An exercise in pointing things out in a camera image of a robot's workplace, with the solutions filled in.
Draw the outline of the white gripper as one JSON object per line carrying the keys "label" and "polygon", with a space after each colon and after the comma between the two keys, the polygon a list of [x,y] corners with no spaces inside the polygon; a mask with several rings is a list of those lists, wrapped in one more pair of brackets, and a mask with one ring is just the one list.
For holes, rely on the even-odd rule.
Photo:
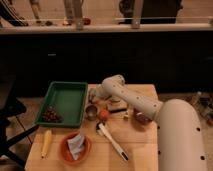
{"label": "white gripper", "polygon": [[89,90],[89,101],[98,102],[99,100],[106,100],[110,95],[105,91],[105,89],[98,85],[95,88]]}

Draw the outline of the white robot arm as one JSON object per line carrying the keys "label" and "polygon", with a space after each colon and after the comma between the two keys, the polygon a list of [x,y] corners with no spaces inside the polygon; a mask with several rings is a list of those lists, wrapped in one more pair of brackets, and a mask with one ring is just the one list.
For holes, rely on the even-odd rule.
{"label": "white robot arm", "polygon": [[201,124],[194,107],[181,99],[155,100],[129,89],[122,75],[105,78],[89,99],[120,98],[154,121],[158,129],[159,171],[208,171]]}

